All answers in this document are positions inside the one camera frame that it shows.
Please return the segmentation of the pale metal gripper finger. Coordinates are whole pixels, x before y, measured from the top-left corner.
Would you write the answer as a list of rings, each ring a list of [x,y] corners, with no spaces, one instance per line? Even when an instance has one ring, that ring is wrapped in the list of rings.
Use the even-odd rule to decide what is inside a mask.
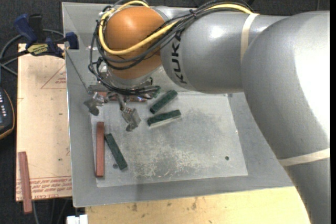
[[[94,115],[99,115],[99,106],[103,106],[106,102],[105,96],[101,92],[95,92],[93,96],[86,100],[83,104],[88,108],[89,112]]]
[[[124,120],[127,123],[127,126],[126,126],[126,131],[127,132],[131,132],[139,126],[139,124],[141,122],[141,119],[140,119],[139,114],[138,114],[138,112],[135,108],[131,109],[129,107],[126,107],[122,111],[121,114],[122,114],[122,117],[124,118]]]

